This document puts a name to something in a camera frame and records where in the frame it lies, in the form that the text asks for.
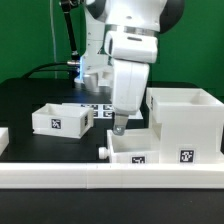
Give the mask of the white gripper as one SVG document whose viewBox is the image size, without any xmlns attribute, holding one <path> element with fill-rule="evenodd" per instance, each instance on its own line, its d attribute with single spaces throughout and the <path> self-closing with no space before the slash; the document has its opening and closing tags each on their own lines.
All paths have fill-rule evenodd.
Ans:
<svg viewBox="0 0 224 224">
<path fill-rule="evenodd" d="M 150 63 L 157 58 L 158 40 L 154 36 L 108 31 L 104 50 L 112 58 L 113 87 L 112 105 L 114 115 L 113 133 L 122 136 L 128 116 L 140 108 Z"/>
</svg>

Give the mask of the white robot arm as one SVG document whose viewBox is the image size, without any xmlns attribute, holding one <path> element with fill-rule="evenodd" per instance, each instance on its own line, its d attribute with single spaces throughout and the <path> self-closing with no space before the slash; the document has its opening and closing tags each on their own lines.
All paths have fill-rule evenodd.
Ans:
<svg viewBox="0 0 224 224">
<path fill-rule="evenodd" d="M 113 132 L 125 132 L 139 110 L 150 65 L 157 60 L 158 36 L 181 19 L 185 0 L 81 0 L 87 38 L 81 65 L 85 87 L 109 90 Z"/>
</svg>

